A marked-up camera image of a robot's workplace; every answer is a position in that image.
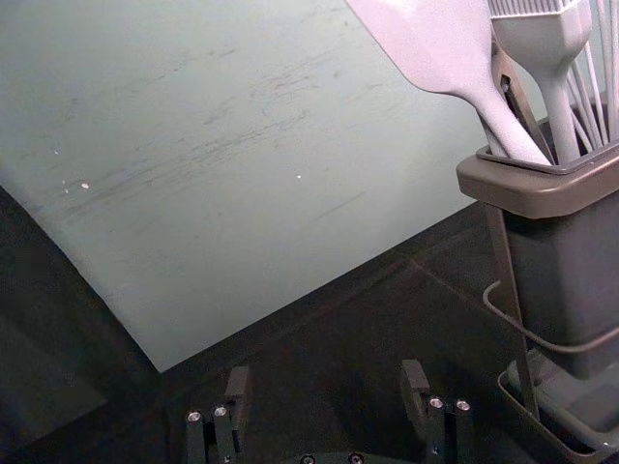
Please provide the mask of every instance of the screw head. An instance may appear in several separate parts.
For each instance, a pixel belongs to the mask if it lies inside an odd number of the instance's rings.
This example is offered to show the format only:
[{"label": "screw head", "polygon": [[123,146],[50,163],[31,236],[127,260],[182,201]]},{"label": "screw head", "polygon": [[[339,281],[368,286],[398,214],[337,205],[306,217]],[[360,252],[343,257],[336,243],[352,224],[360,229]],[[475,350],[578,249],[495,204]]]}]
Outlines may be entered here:
[{"label": "screw head", "polygon": [[429,401],[429,405],[432,408],[441,409],[443,407],[443,402],[440,400],[440,398],[434,397]]},{"label": "screw head", "polygon": [[202,419],[202,415],[197,411],[187,413],[187,422],[198,422]]},{"label": "screw head", "polygon": [[471,410],[471,405],[468,404],[466,401],[464,401],[463,399],[459,399],[456,402],[456,407],[460,410],[460,411],[470,411]]},{"label": "screw head", "polygon": [[348,462],[350,464],[364,464],[364,457],[357,452],[353,452],[348,456]]},{"label": "screw head", "polygon": [[223,416],[228,414],[228,410],[225,409],[223,406],[218,406],[217,408],[215,408],[215,411],[213,414],[217,416],[218,418],[222,418]]}]

